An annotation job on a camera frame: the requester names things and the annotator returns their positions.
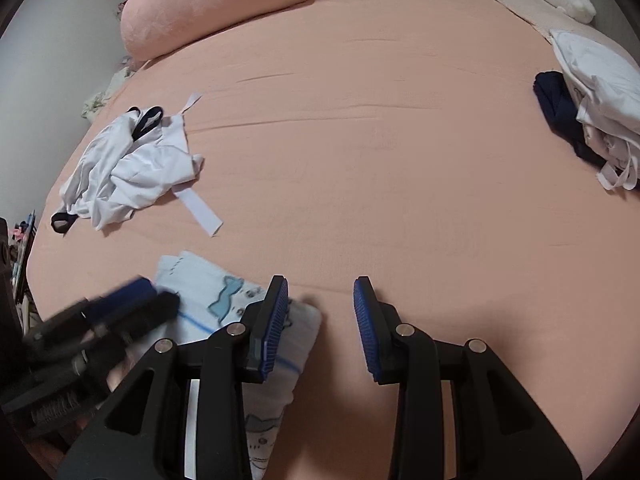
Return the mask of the light blue cartoon pajama pants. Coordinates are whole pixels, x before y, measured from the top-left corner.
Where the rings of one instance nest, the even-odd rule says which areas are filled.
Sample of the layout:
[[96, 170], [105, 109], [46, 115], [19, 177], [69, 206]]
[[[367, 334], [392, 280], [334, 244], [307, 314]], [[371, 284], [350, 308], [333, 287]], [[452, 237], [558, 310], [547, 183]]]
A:
[[[204, 340], [217, 330], [239, 322], [245, 309], [263, 300], [266, 294], [262, 286], [193, 252], [161, 256], [154, 283], [180, 296], [179, 311], [174, 320], [152, 330], [129, 349], [128, 370], [160, 338], [170, 338], [177, 344]], [[263, 384], [243, 387], [248, 457], [255, 479], [261, 479], [266, 473], [284, 411], [294, 400], [294, 389], [320, 326], [321, 314], [317, 308], [291, 300], [272, 372]]]

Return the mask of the white crumpled clothes pile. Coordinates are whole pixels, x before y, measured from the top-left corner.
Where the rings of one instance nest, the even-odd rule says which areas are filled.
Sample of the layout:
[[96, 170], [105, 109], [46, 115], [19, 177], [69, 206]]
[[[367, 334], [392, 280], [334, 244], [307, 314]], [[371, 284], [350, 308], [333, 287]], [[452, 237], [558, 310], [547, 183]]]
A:
[[222, 220], [193, 191], [204, 157], [190, 151], [184, 124], [184, 114], [200, 99], [192, 94], [173, 115], [160, 106], [134, 106], [104, 127], [60, 187], [61, 203], [50, 219], [53, 231], [65, 234], [78, 219], [101, 231], [170, 193], [207, 235], [215, 235]]

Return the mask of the clothes heap on floor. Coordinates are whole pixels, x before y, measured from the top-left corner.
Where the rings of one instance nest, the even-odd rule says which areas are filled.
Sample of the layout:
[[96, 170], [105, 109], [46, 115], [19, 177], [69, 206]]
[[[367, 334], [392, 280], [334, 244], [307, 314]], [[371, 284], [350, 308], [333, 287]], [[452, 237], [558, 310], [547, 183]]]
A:
[[124, 66], [121, 70], [114, 73], [110, 82], [103, 90], [96, 92], [93, 96], [85, 100], [84, 104], [82, 104], [80, 116], [92, 124], [102, 108], [106, 107], [108, 101], [122, 88], [124, 83], [133, 74], [134, 71], [129, 66]]

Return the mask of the folded white clothes stack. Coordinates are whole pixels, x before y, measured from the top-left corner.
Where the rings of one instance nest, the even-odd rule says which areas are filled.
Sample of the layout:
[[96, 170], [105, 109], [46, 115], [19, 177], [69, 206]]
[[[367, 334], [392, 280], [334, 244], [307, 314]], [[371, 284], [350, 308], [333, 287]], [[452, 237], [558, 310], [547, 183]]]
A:
[[639, 185], [639, 70], [590, 38], [552, 29], [550, 42], [577, 107], [585, 144], [604, 159], [606, 190]]

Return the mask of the pink round bed sheet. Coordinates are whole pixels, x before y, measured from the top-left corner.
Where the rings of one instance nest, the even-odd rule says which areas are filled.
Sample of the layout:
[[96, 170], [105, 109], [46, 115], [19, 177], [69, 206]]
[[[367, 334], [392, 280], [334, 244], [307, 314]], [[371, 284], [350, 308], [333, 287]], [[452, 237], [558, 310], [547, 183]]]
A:
[[585, 474], [639, 404], [639, 197], [553, 134], [532, 84], [550, 44], [495, 0], [311, 0], [142, 68], [96, 120], [183, 110], [208, 236], [165, 197], [117, 229], [41, 223], [42, 316], [188, 250], [288, 279], [322, 313], [271, 479], [383, 479], [397, 391], [375, 385], [352, 284], [433, 338], [484, 339]]

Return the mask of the folded navy garment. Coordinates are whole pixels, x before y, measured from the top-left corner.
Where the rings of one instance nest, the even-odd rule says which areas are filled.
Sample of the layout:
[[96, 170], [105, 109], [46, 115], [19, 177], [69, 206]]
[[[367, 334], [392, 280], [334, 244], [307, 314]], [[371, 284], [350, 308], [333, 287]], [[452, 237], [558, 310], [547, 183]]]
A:
[[601, 168], [605, 159], [585, 141], [584, 129], [577, 120], [577, 106], [570, 96], [563, 74], [555, 70], [538, 73], [533, 90], [552, 132], [570, 144], [578, 158], [593, 167]]

